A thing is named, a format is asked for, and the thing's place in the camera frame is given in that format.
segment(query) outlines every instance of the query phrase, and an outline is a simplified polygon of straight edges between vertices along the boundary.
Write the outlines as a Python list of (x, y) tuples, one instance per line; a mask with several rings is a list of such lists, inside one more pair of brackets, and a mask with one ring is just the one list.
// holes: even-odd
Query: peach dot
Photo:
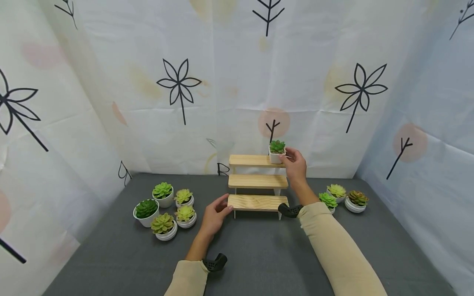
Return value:
[(413, 145), (406, 147), (405, 151), (403, 151), (400, 157), (402, 162), (417, 161), (426, 153), (428, 148), (428, 136), (426, 133), (413, 123), (407, 123), (398, 130), (393, 138), (393, 150), (397, 156), (401, 152), (402, 141), (405, 144), (408, 138), (410, 138), (408, 143)]

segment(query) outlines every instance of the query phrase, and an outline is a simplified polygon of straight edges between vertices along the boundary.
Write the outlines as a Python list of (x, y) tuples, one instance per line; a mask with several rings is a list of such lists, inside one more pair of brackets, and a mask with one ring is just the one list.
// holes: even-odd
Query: small square white pot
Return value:
[(153, 197), (154, 200), (156, 200), (160, 204), (160, 207), (162, 207), (162, 208), (171, 207), (171, 205), (173, 204), (173, 201), (174, 201), (174, 188), (173, 188), (173, 186), (171, 186), (171, 193), (170, 193), (170, 195), (168, 195), (165, 198), (157, 199), (153, 195), (153, 192), (151, 193), (151, 196)]
[(332, 197), (334, 197), (336, 199), (336, 202), (338, 204), (342, 203), (344, 201), (344, 199), (346, 199), (346, 197), (335, 197), (334, 195), (332, 195), (332, 193), (329, 191), (329, 189), (326, 189), (326, 192), (331, 195)]
[(283, 148), (285, 150), (284, 154), (277, 154), (277, 153), (271, 153), (270, 152), (270, 145), (268, 145), (268, 155), (270, 155), (270, 163), (273, 164), (280, 164), (282, 161), (278, 157), (279, 155), (286, 155), (286, 148)]
[(344, 205), (346, 208), (351, 211), (352, 213), (361, 213), (365, 210), (367, 206), (358, 206), (352, 203), (349, 197), (346, 197), (346, 200), (344, 201)]
[(143, 219), (137, 218), (137, 206), (140, 203), (138, 203), (138, 205), (136, 205), (135, 208), (133, 209), (133, 217), (137, 219), (138, 221), (140, 221), (140, 223), (144, 227), (147, 227), (147, 228), (150, 228), (151, 222), (160, 215), (160, 204), (156, 201), (156, 199), (152, 199), (152, 200), (156, 202), (156, 205), (158, 206), (158, 208), (156, 208), (156, 212), (154, 212), (153, 215), (149, 216), (148, 218), (143, 218)]
[(189, 221), (182, 222), (182, 221), (178, 221), (178, 219), (176, 219), (176, 222), (178, 223), (179, 227), (181, 227), (181, 228), (190, 228), (196, 223), (197, 218), (198, 218), (198, 215), (196, 213), (194, 213), (194, 216), (191, 219), (189, 219)]
[(173, 220), (173, 228), (168, 231), (168, 233), (165, 234), (159, 234), (155, 233), (155, 236), (157, 239), (161, 240), (162, 242), (167, 242), (171, 239), (173, 239), (176, 236), (176, 233), (178, 232), (178, 225), (176, 224), (176, 221)]
[(187, 203), (185, 204), (178, 204), (177, 201), (174, 201), (174, 203), (176, 204), (176, 207), (181, 207), (181, 206), (192, 206), (194, 205), (194, 196), (191, 194), (191, 198), (188, 200)]

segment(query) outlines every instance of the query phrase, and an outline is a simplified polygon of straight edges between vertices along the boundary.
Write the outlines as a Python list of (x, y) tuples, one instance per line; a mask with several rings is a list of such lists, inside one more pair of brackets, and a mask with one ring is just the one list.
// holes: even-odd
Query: human hand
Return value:
[(198, 234), (212, 238), (219, 231), (224, 218), (234, 209), (233, 206), (227, 206), (228, 197), (228, 193), (224, 194), (206, 207)]

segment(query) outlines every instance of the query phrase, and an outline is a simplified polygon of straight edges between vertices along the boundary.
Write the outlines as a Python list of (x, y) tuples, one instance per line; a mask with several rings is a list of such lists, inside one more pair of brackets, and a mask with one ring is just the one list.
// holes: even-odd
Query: succulent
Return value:
[(181, 189), (176, 192), (176, 202), (180, 205), (187, 203), (191, 199), (192, 192), (189, 189)]
[(174, 226), (173, 216), (164, 213), (156, 217), (151, 223), (153, 233), (167, 234)]
[(137, 211), (135, 212), (135, 216), (137, 216), (138, 219), (145, 219), (148, 218), (149, 216), (153, 215), (158, 208), (158, 205), (154, 200), (147, 199), (142, 201), (141, 203), (138, 204), (137, 206)]
[(341, 185), (338, 184), (331, 184), (331, 186), (327, 186), (328, 191), (331, 192), (331, 194), (334, 197), (345, 197), (346, 196), (346, 189), (342, 187)]
[(280, 142), (280, 140), (272, 141), (270, 143), (270, 153), (285, 154), (285, 142)]
[(182, 206), (178, 208), (178, 211), (174, 213), (176, 215), (176, 220), (181, 222), (188, 222), (196, 211), (192, 208), (192, 206)]
[(327, 192), (320, 193), (319, 199), (323, 203), (325, 203), (330, 209), (337, 207), (336, 198), (334, 196), (329, 195)]
[(156, 185), (155, 189), (153, 189), (153, 197), (156, 199), (163, 199), (170, 195), (171, 190), (171, 184), (162, 182), (161, 184)]
[(354, 205), (357, 206), (365, 206), (369, 200), (369, 198), (365, 196), (364, 193), (356, 190), (349, 192), (349, 199)]

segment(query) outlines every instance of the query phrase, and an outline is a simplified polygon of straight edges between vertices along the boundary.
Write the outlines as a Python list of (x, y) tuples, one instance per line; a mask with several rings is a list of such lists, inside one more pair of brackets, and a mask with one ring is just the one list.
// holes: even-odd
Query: gray table surface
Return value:
[[(185, 257), (199, 229), (205, 206), (224, 193), (232, 193), (227, 180), (225, 176), (134, 176), (43, 295), (163, 295), (176, 263)], [(175, 190), (189, 188), (198, 214), (194, 227), (179, 228), (169, 242), (157, 240), (132, 216), (135, 205), (149, 198), (153, 187), (162, 181), (171, 183)], [(308, 183), (316, 193), (337, 183), (347, 190), (361, 190), (370, 198), (363, 213), (353, 214), (341, 204), (334, 217), (360, 247), (388, 295), (454, 295), (366, 182), (308, 179)], [(273, 194), (255, 189), (239, 193)], [(282, 195), (288, 197), (290, 205), (298, 204), (292, 190), (282, 190)], [(161, 213), (172, 214), (175, 210), (172, 206), (161, 209)], [(208, 258), (221, 252), (228, 262), (222, 272), (209, 275), (204, 295), (333, 295), (297, 219), (283, 217), (278, 221), (277, 213), (237, 212), (237, 219), (229, 215), (222, 228), (210, 246)]]

